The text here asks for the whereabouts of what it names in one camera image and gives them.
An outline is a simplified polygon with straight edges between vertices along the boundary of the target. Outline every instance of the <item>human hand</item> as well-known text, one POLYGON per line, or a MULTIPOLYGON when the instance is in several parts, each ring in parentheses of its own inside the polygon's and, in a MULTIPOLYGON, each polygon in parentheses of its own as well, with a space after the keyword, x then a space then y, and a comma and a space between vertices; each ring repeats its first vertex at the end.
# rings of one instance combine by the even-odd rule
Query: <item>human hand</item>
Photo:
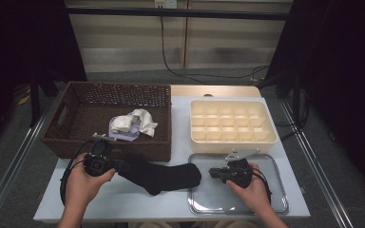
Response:
MULTIPOLYGON (((254 168, 253 171, 255 173, 259 173, 259 166, 257 164, 250 162, 250 165, 254 168)), ((271 206, 265 185, 259 177, 253 175, 251 184, 247 188, 241 188, 230 180, 226 183, 255 213, 258 214, 260 211, 271 206)))
POLYGON ((66 206, 69 203, 77 204, 81 207, 87 205, 96 197, 100 187, 111 181, 115 174, 115 169, 110 169, 102 176, 92 177, 85 172, 83 160, 86 153, 78 156, 76 165, 71 170, 67 179, 66 206))

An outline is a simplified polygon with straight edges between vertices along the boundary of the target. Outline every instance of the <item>gray floor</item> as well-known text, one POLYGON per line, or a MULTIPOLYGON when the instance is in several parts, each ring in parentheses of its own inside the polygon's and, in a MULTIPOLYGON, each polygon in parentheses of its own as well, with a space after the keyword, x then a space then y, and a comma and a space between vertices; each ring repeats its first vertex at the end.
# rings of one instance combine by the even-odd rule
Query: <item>gray floor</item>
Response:
MULTIPOLYGON (((251 74, 253 68, 226 69, 191 69, 179 70, 179 73, 206 73, 226 75, 228 78, 210 76, 190 76, 201 80, 207 85, 240 85, 251 84, 251 77, 241 77, 251 74)), ((255 78, 262 78, 266 72, 262 70, 255 78)), ((96 82, 137 84, 192 84, 199 82, 171 74, 167 70, 148 70, 117 73, 89 73, 88 79, 96 82)), ((261 91, 271 110, 275 123, 287 122, 282 111, 280 99, 275 96, 274 88, 266 87, 261 91)), ((55 98, 54 105, 48 106, 48 115, 52 113, 60 96, 55 98)), ((11 161, 16 156, 21 141, 29 131, 30 103, 16 105, 20 97, 16 97, 0 134, 0 180, 5 176, 11 161)), ((41 96, 42 107, 48 105, 50 99, 41 96)), ((29 149, 25 160, 14 182, 0 207, 0 227, 55 227, 34 221, 32 218, 47 187, 50 175, 56 163, 53 153, 39 141, 47 122, 29 149)), ((277 126, 280 136, 291 132, 288 126, 277 126)), ((330 130, 324 121, 310 106, 310 116, 304 128, 305 135, 312 145, 317 159, 325 174, 342 202, 347 215, 354 227, 365 227, 365 180, 353 167, 342 146, 330 138, 330 130)), ((283 146, 290 163, 297 174, 300 187, 304 190, 304 198, 312 216, 309 218, 285 220, 291 227, 340 227, 330 206, 322 194, 315 174, 309 168, 303 151, 298 145, 296 136, 283 141, 283 146)), ((113 227, 113 224, 89 224, 86 227, 113 227)))

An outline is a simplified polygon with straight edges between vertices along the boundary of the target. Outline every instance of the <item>table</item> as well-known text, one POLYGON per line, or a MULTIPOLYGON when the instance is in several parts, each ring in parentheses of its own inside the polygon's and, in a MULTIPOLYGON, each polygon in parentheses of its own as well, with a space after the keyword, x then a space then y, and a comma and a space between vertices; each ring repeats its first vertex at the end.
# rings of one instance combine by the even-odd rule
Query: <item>table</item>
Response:
MULTIPOLYGON (((192 150, 189 140, 189 102, 193 99, 215 99, 203 97, 203 94, 218 96, 218 100, 254 100, 264 102, 259 91, 251 86, 226 85, 173 85, 172 94, 172 153, 171 161, 165 165, 187 163, 192 150)), ((268 153, 279 168, 283 187, 286 191, 290 211, 287 218, 309 217, 310 213, 298 187, 292 167, 280 141, 275 143, 268 153)), ((34 216, 35 220, 57 223, 62 215, 63 205, 59 196, 59 179, 62 178, 68 160, 58 160, 51 180, 40 206, 34 216)), ((98 196, 88 206, 84 222, 122 222, 122 221, 191 221, 253 219, 254 216, 205 215, 193 214, 187 202, 187 190, 162 192, 151 196, 146 191, 123 178, 113 178, 100 190, 98 196)))

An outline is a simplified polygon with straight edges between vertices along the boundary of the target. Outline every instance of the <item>cream plastic tray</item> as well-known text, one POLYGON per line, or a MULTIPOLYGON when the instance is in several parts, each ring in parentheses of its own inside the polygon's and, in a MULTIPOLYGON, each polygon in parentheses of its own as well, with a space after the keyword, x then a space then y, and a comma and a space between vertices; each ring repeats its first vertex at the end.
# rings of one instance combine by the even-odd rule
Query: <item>cream plastic tray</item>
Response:
POLYGON ((262 102, 194 100, 190 120, 194 153, 228 154, 232 149, 259 149, 260 153, 267 153, 278 139, 262 102))

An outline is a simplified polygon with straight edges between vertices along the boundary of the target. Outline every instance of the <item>wall outlet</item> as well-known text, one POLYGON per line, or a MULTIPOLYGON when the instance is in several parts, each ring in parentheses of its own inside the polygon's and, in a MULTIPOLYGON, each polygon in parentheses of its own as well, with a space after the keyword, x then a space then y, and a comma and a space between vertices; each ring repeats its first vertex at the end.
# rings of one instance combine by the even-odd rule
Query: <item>wall outlet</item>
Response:
POLYGON ((165 8, 165 0, 155 0, 155 8, 165 8))
POLYGON ((177 0, 165 0, 165 7, 167 9, 176 9, 177 8, 177 0))

